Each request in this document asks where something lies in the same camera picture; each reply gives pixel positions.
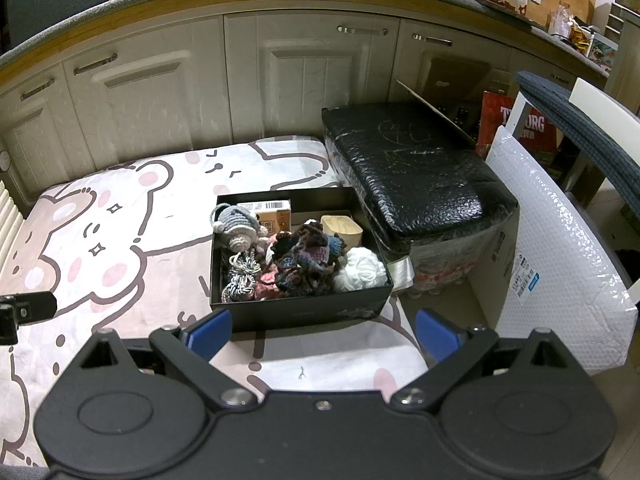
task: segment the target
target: cabinet handle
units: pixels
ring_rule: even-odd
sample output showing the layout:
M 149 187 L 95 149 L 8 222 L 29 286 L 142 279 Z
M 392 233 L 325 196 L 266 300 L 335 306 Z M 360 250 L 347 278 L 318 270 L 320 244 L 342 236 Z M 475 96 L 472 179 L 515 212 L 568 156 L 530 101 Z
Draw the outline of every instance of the cabinet handle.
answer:
M 105 57 L 100 61 L 96 61 L 95 63 L 91 63 L 89 65 L 81 66 L 80 68 L 74 69 L 74 75 L 81 74 L 82 72 L 87 72 L 88 70 L 93 70 L 94 68 L 98 68 L 99 66 L 106 65 L 107 63 L 112 63 L 118 59 L 118 54 L 113 54 L 112 56 Z
M 24 101 L 25 99 L 28 99 L 29 97 L 33 97 L 38 92 L 42 92 L 45 88 L 49 88 L 55 82 L 56 82 L 55 79 L 53 79 L 53 78 L 49 79 L 46 83 L 44 83 L 44 85 L 40 85 L 37 88 L 34 88 L 33 90 L 31 90 L 30 92 L 22 94 L 20 96 L 20 101 Z
M 430 38 L 429 36 L 421 36 L 420 34 L 416 34 L 415 32 L 411 37 L 417 41 L 426 41 L 427 43 L 435 43 L 443 46 L 453 46 L 453 41 L 441 40 L 440 38 Z
M 565 79 L 563 77 L 560 77 L 559 75 L 554 74 L 553 72 L 551 73 L 551 77 L 553 79 L 555 79 L 556 81 L 559 81 L 561 83 L 564 83 L 565 85 L 569 85 L 571 84 L 571 82 L 568 79 Z
M 370 36 L 386 36 L 389 33 L 386 28 L 375 30 L 374 28 L 354 28 L 345 27 L 344 25 L 338 25 L 338 32 L 345 34 L 369 34 Z

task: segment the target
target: cabinet door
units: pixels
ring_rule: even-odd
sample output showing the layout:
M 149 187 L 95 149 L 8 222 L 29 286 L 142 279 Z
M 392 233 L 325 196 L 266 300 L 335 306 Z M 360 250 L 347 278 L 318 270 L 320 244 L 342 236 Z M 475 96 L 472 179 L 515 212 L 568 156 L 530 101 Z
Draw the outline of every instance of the cabinet door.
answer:
M 480 103 L 485 90 L 507 92 L 510 56 L 497 41 L 402 20 L 389 100 L 410 99 L 398 79 L 433 103 Z
M 0 149 L 9 155 L 2 179 L 23 207 L 47 187 L 95 171 L 61 64 L 0 97 Z
M 116 40 L 64 65 L 98 168 L 232 142 L 221 16 Z
M 323 107 L 386 101 L 398 23 L 350 12 L 225 16 L 235 142 L 320 134 Z
M 539 57 L 514 48 L 511 54 L 511 85 L 509 88 L 511 97 L 516 97 L 518 94 L 516 76 L 521 70 L 533 72 L 569 90 L 574 87 L 575 75 Z

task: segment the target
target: twisted rope toy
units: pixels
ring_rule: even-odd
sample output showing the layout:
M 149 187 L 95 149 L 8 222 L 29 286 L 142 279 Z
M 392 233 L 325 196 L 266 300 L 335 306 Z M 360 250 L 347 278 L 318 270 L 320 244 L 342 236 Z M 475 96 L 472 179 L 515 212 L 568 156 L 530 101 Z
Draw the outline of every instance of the twisted rope toy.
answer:
M 256 275 L 262 269 L 255 261 L 254 248 L 246 253 L 237 253 L 229 258 L 229 282 L 222 289 L 223 303 L 248 301 L 254 298 Z

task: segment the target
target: wooden countertop edge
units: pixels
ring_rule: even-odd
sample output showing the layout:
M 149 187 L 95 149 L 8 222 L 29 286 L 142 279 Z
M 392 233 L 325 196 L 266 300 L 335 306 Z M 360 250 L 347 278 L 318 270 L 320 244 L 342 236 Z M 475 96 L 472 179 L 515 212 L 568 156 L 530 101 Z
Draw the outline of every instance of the wooden countertop edge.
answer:
M 14 62 L 0 69 L 0 86 L 11 81 L 20 73 L 43 62 L 55 54 L 68 49 L 82 41 L 94 38 L 125 25 L 148 20 L 172 12 L 181 10 L 195 9 L 199 7 L 213 6 L 217 4 L 250 2 L 259 0 L 150 0 L 139 4 L 133 4 L 130 7 L 115 10 L 105 16 L 100 16 L 88 22 L 82 23 L 77 27 L 61 33 L 51 38 L 49 41 L 35 47 L 16 59 Z M 487 31 L 489 35 L 510 36 L 518 43 L 529 44 L 537 56 L 555 59 L 562 56 L 562 51 L 553 44 L 548 43 L 541 38 L 537 38 L 529 32 L 519 30 L 495 18 L 479 14 L 473 10 L 456 6 L 441 0 L 324 0 L 334 2 L 349 2 L 358 4 L 372 4 L 385 7 L 395 7 L 398 9 L 412 10 L 422 12 L 434 16 L 441 16 L 448 20 L 455 20 L 465 25 L 479 27 Z M 605 78 L 591 71 L 579 60 L 574 59 L 569 54 L 564 54 L 567 65 L 563 66 L 569 72 L 578 76 L 586 76 L 591 72 L 589 78 L 592 83 L 597 83 L 598 79 L 602 79 L 601 86 L 604 86 Z

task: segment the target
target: bed sheet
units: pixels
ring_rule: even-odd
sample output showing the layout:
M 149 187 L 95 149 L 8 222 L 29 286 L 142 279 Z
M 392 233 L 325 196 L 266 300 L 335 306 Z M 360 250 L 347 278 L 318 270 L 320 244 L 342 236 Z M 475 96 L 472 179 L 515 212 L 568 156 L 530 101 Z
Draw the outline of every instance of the bed sheet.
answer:
M 0 273 L 0 293 L 52 290 L 58 313 L 0 349 L 0 463 L 43 466 L 35 410 L 92 331 L 144 337 L 210 312 L 209 213 L 216 196 L 337 186 L 307 137 L 158 156 L 40 196 Z M 212 364 L 260 396 L 268 388 L 378 388 L 426 371 L 398 300 L 373 321 L 234 335 Z

